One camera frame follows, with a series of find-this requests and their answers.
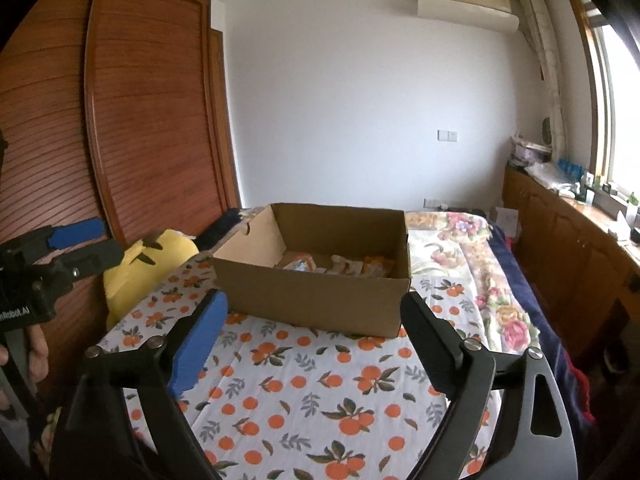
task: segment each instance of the air conditioner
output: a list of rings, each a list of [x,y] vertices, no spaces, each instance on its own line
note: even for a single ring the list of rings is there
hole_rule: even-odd
[[[418,16],[498,32],[518,29],[509,0],[418,0]]]

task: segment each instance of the snack package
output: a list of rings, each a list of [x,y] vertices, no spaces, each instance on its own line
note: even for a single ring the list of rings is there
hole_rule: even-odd
[[[285,265],[283,269],[300,270],[302,272],[316,272],[318,267],[316,266],[316,263],[313,259],[313,256],[311,256],[311,254],[300,253],[298,256],[296,256],[295,260]]]
[[[386,278],[396,264],[384,256],[366,256],[362,266],[361,276],[364,278]]]
[[[347,276],[359,276],[362,272],[362,262],[352,262],[342,256],[334,254],[331,257],[334,266],[328,270],[329,274],[344,274]]]

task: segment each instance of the yellow pillow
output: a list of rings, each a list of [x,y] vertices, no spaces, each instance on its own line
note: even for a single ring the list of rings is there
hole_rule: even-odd
[[[109,308],[107,330],[144,300],[167,274],[196,254],[196,244],[171,229],[153,240],[138,240],[124,251],[120,265],[103,275]]]

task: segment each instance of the blue gripper pad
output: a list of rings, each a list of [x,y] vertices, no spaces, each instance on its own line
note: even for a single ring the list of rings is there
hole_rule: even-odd
[[[225,323],[227,311],[226,294],[217,291],[175,352],[171,378],[167,383],[175,399],[191,390],[198,381],[198,374]]]
[[[47,241],[51,249],[66,249],[104,234],[104,224],[99,218],[89,218],[75,224],[56,227]]]

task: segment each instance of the silver bolt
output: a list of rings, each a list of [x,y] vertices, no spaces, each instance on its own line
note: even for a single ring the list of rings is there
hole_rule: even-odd
[[[164,337],[161,335],[153,335],[146,340],[146,345],[149,348],[160,348],[164,344]]]
[[[84,351],[84,355],[89,359],[93,359],[95,357],[98,357],[98,355],[100,355],[100,352],[102,352],[102,348],[100,348],[99,346],[89,346],[89,348]]]
[[[464,343],[465,343],[466,349],[471,350],[472,352],[477,352],[479,349],[482,348],[482,343],[479,342],[478,339],[474,339],[472,337],[465,339]]]
[[[544,354],[540,348],[536,348],[535,346],[530,346],[527,348],[527,354],[529,354],[534,359],[542,359]]]

